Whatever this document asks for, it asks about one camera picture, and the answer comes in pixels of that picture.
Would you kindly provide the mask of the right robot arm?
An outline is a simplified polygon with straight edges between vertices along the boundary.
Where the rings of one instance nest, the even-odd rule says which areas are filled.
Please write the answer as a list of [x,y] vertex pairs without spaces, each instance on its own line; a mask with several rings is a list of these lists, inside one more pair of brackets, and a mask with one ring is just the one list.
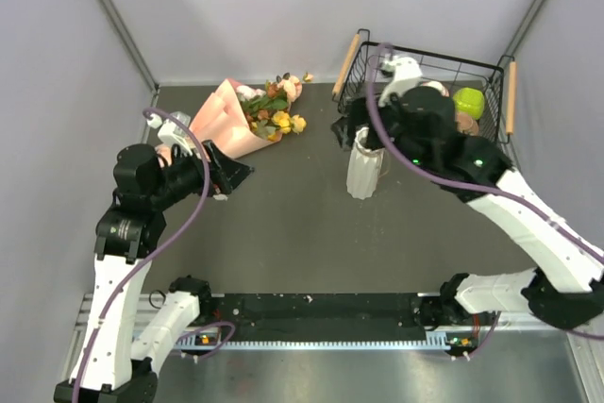
[[392,152],[485,216],[532,259],[532,268],[513,274],[456,274],[440,290],[447,321],[524,312],[572,330],[602,315],[602,250],[582,241],[496,144],[461,131],[451,98],[417,86],[385,100],[356,97],[340,112],[331,129],[341,147]]

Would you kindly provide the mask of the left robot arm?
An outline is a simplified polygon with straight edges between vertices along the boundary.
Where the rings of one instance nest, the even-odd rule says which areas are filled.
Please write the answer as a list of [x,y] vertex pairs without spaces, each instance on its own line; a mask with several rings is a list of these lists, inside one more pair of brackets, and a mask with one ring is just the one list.
[[152,401],[159,371],[185,328],[204,324],[214,314],[208,282],[179,277],[143,332],[134,328],[150,257],[166,228],[164,212],[191,194],[225,197],[254,171],[211,141],[202,146],[207,162],[178,148],[165,160],[147,143],[118,153],[112,203],[95,229],[95,282],[85,344],[71,376],[56,386],[55,401]]

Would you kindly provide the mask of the artificial flower bunch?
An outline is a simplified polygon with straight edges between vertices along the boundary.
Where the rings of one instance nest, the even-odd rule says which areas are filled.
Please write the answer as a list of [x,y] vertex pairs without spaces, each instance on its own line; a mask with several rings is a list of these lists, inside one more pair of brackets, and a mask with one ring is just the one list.
[[273,81],[267,80],[263,89],[239,86],[235,92],[250,130],[272,143],[279,142],[284,135],[301,134],[307,121],[299,114],[291,114],[291,108],[303,85],[312,81],[310,73],[301,78],[284,73]]

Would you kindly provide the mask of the pink wrapping paper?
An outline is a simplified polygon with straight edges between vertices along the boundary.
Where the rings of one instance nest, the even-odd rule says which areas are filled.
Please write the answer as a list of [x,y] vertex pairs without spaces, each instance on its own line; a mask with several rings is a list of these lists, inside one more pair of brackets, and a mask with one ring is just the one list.
[[212,140],[232,159],[281,141],[280,135],[275,141],[262,139],[249,128],[236,93],[240,86],[235,79],[226,78],[203,103],[189,126],[200,142]]

